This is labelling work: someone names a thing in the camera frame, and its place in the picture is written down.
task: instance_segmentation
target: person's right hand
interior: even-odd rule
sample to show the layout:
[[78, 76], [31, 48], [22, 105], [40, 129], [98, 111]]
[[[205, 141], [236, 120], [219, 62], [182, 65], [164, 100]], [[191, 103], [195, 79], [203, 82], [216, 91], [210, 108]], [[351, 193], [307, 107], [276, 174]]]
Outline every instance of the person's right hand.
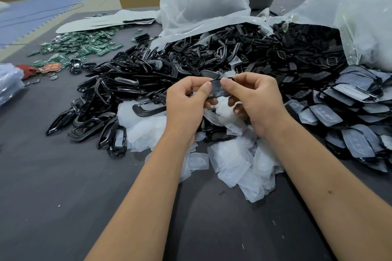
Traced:
[[266, 137], [278, 123], [291, 118], [283, 105], [277, 82], [271, 76], [245, 72], [234, 76], [234, 80], [223, 78], [221, 84], [232, 95], [229, 106], [238, 101], [243, 103], [234, 107], [234, 113], [249, 115], [253, 130], [261, 137]]

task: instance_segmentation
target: person's left hand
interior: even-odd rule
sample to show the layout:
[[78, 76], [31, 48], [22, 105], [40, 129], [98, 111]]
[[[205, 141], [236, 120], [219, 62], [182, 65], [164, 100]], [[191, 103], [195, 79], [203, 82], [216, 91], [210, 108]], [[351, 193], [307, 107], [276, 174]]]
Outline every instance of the person's left hand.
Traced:
[[187, 76], [172, 85], [166, 96], [166, 129], [192, 144], [205, 108], [216, 105], [216, 99], [207, 99], [211, 91], [211, 78]]

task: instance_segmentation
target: gray tablecloth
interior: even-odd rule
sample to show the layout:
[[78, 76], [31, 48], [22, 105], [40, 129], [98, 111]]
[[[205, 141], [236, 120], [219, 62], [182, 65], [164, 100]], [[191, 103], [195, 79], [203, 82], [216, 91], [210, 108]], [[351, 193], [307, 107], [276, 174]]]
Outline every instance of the gray tablecloth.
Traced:
[[[86, 16], [91, 14], [75, 14], [66, 22]], [[127, 48], [137, 28], [121, 30], [113, 40]], [[161, 31], [156, 23], [142, 28], [151, 36]], [[52, 29], [6, 62], [46, 59], [25, 55], [54, 36]], [[115, 54], [91, 55], [88, 62]], [[76, 87], [85, 74], [63, 70], [54, 81], [40, 76], [40, 83], [0, 107], [0, 260], [83, 260], [143, 167], [149, 151], [128, 152], [116, 160], [97, 150], [96, 137], [74, 144], [68, 130], [44, 135], [80, 96]], [[206, 145], [197, 150], [205, 152]], [[389, 176], [346, 164], [391, 202]], [[164, 259], [302, 261], [334, 256], [286, 174], [277, 175], [276, 190], [265, 199], [249, 203], [210, 167], [179, 185]]]

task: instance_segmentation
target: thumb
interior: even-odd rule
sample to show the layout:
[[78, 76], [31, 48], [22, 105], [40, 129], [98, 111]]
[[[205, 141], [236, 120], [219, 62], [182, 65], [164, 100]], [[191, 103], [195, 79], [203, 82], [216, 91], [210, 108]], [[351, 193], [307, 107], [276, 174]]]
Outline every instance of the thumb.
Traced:
[[212, 84], [210, 81], [205, 82], [199, 90], [197, 90], [196, 94], [192, 96], [192, 98], [196, 99], [197, 102], [204, 103], [207, 99], [208, 95], [210, 95]]
[[244, 99], [245, 94], [248, 91], [248, 88], [245, 88], [244, 86], [229, 78], [221, 79], [221, 85], [227, 92], [229, 92], [231, 95], [234, 95], [239, 100]]

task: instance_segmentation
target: hand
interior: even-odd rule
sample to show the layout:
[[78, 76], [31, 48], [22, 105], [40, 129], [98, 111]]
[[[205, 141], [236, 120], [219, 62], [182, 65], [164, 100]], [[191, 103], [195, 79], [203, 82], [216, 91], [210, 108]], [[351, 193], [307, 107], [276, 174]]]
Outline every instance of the hand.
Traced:
[[290, 118], [277, 82], [271, 76], [245, 72], [235, 76], [234, 80], [224, 78], [221, 84], [232, 95], [228, 100], [229, 106], [242, 101], [234, 107], [234, 113], [249, 115], [253, 130], [261, 137], [266, 137], [278, 122]]
[[216, 99], [207, 99], [212, 85], [211, 78], [187, 76], [172, 85], [166, 96], [166, 129], [175, 135], [181, 135], [185, 141], [193, 144], [205, 108], [216, 105]]

